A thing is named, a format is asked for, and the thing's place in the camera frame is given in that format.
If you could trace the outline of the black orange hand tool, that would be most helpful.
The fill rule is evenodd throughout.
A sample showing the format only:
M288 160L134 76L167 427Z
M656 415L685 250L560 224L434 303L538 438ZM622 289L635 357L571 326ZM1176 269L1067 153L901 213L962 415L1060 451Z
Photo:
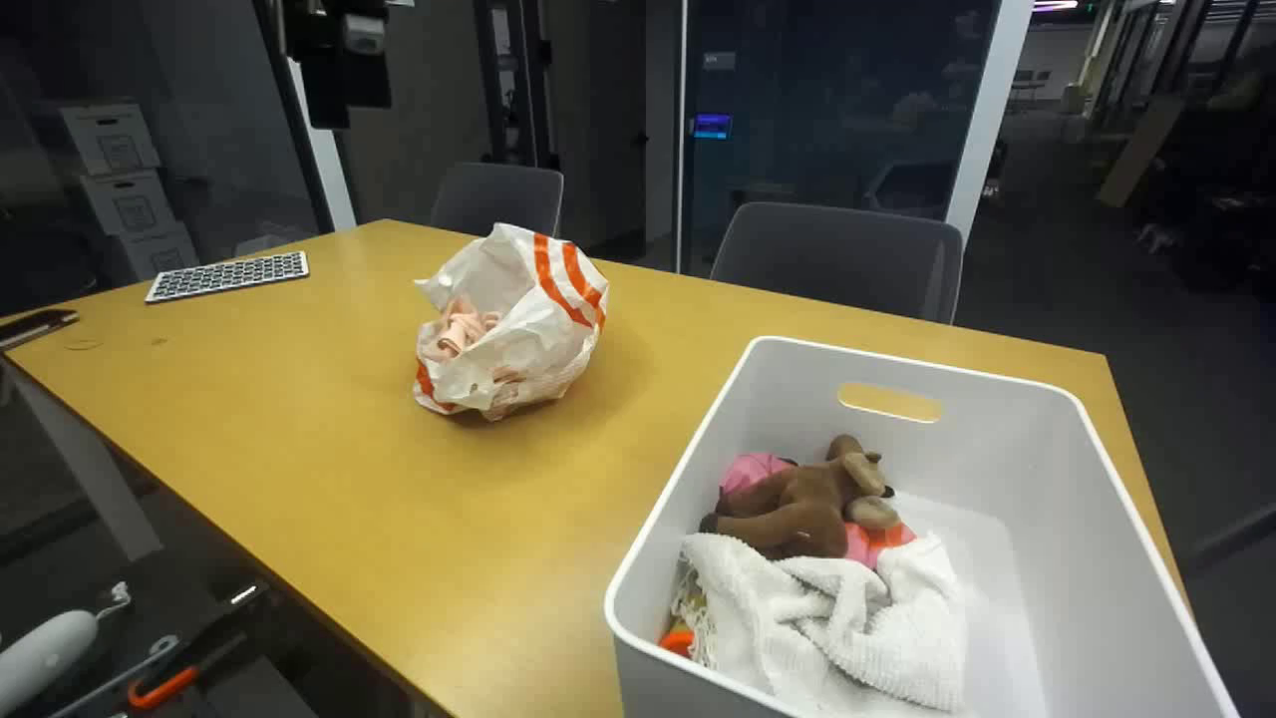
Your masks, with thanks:
M174 701L183 692L208 684L220 666L251 642L251 617L259 616L264 592L233 592L216 617L208 617L170 657L156 664L126 684L123 708L132 713L156 713Z

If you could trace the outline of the white towel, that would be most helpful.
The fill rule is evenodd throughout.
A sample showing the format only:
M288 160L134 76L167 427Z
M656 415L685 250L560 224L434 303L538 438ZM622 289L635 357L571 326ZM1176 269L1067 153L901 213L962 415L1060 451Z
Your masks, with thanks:
M740 539L689 535L707 595L692 657L797 718L965 713L969 617L938 535L853 557L760 557Z

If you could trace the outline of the grey office chair right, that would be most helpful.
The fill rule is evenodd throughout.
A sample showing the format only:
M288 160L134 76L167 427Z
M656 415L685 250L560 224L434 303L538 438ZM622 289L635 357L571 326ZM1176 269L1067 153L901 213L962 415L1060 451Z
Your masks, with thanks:
M942 221L825 205L740 205L709 274L724 282L871 309L911 319L955 319L965 246Z

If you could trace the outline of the brown plush toy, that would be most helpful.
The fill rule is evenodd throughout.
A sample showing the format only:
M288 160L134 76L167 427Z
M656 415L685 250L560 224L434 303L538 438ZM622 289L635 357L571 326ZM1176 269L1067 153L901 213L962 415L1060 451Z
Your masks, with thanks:
M784 462L752 485L717 492L700 532L739 539L764 557L842 557L848 532L869 543L905 539L905 517L889 500L882 456L853 434L837 434L821 462Z

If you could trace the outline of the pink cloth in box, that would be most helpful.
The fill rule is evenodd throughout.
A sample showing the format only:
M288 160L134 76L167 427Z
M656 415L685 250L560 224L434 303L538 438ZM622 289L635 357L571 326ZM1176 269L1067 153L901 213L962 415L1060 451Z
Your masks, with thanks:
M776 472L788 472L784 456L747 451L747 456L724 462L724 472L717 479L717 492L720 495L740 495L740 492L764 484Z

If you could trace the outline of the white electric toothbrush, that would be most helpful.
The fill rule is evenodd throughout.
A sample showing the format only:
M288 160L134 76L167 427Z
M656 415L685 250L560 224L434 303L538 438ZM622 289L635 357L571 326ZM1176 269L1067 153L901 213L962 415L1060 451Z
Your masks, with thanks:
M58 610L0 652L0 718L39 700L58 684L101 640L101 625L132 606L132 588L114 581L106 601Z

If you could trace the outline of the orange item in box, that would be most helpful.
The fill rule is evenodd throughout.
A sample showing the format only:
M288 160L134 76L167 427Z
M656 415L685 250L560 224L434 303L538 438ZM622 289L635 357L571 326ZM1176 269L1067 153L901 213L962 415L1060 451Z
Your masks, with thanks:
M675 654L685 654L692 652L692 629L689 625L671 625L656 645L675 652Z

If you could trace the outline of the white orange plastic bag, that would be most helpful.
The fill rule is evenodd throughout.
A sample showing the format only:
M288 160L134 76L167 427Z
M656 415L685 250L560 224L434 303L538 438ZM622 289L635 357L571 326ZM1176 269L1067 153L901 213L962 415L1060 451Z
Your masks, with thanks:
M493 224L418 279L434 315L413 335L413 400L434 415L501 419L554 404L591 368L610 319L610 279L545 230ZM430 341L445 309L493 313L497 323L455 360Z

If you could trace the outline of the stacked white cardboard boxes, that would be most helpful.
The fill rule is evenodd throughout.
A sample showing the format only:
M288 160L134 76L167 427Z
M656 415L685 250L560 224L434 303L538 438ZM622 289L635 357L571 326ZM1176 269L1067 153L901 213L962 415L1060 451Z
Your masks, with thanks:
M134 274L187 269L194 245L170 213L142 112L134 103L65 103L58 120L77 149L77 184L126 269Z

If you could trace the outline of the grey office chair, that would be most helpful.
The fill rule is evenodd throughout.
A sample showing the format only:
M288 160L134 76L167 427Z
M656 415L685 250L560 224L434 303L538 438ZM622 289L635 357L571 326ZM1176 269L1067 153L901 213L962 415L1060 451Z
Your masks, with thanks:
M567 206L567 177L525 164L455 164L430 205L430 224L485 236L518 224L554 236Z
M965 246L942 221L825 205L740 205L709 274L724 282L871 309L911 319L955 319Z

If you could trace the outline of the pink clothing item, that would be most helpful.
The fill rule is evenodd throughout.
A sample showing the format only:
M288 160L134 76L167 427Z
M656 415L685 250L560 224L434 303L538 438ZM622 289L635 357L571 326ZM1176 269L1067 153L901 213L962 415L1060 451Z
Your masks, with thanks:
M430 341L430 350L438 360L463 357L471 345L479 345L489 326L497 323L493 313L473 313L473 309L445 309L438 319L438 331Z

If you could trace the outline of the white keyboard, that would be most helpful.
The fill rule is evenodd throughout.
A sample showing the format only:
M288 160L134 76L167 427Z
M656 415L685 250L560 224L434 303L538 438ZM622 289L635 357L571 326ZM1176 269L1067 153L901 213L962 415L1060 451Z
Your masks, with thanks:
M301 250L192 262L192 269L160 273L147 289L147 303L174 303L174 298L272 289L272 282L291 282L291 279L305 279L305 274L309 274L309 262Z

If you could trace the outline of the grey office chair left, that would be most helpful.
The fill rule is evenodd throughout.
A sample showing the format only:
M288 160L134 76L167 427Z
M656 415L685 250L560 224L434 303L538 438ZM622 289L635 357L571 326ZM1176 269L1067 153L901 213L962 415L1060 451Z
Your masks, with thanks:
M430 205L430 224L485 236L518 224L554 236L567 206L567 177L525 164L455 164Z

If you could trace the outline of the black pen on table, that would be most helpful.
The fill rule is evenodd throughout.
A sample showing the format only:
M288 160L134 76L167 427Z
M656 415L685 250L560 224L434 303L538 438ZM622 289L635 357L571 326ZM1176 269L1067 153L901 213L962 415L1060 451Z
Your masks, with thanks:
M69 309L37 313L0 326L0 350L39 341L49 331L71 326L78 315Z

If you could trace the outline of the white plastic storage box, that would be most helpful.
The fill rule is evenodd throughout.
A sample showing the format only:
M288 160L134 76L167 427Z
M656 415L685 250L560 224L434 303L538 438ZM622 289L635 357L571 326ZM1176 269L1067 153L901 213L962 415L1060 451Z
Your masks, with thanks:
M760 335L747 346L604 592L624 718L782 718L772 694L656 642L685 535L747 451L885 458L905 523L965 597L978 718L1236 718L1236 701L1079 400L926 360Z

